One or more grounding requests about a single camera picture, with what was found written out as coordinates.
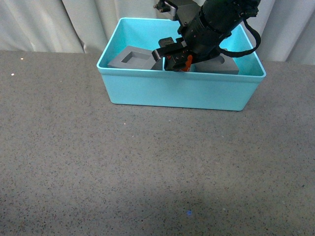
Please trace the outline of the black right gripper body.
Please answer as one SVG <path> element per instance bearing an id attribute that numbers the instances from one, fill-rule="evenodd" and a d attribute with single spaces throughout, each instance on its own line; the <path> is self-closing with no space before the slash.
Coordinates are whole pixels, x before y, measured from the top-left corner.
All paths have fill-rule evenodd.
<path id="1" fill-rule="evenodd" d="M 176 42 L 172 37 L 160 39 L 158 41 L 159 48 L 152 51 L 155 61 L 163 58 L 164 70 L 166 71 L 181 71 L 185 67 L 188 55 L 192 55 L 192 64 L 210 60 L 220 55 L 217 49 L 214 49 L 208 55 L 197 55 L 188 48 L 183 38 L 177 38 Z"/>

